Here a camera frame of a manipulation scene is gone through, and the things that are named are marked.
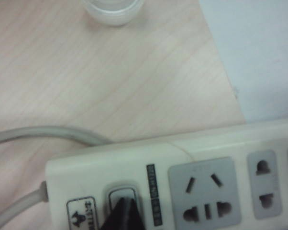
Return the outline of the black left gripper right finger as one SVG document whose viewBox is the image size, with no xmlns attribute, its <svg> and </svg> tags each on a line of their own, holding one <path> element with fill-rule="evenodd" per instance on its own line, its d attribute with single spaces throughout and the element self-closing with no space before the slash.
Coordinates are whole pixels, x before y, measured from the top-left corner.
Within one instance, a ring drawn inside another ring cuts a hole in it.
<svg viewBox="0 0 288 230">
<path fill-rule="evenodd" d="M 124 229 L 125 230 L 145 230 L 142 217 L 134 199 L 127 199 L 124 208 Z"/>
</svg>

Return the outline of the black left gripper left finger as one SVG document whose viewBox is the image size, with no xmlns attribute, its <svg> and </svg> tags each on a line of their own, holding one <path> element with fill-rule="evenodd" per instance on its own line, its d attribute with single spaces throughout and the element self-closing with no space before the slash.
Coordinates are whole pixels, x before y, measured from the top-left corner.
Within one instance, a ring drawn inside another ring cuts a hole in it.
<svg viewBox="0 0 288 230">
<path fill-rule="evenodd" d="M 105 219 L 101 230 L 125 229 L 125 198 L 120 198 L 110 215 Z"/>
</svg>

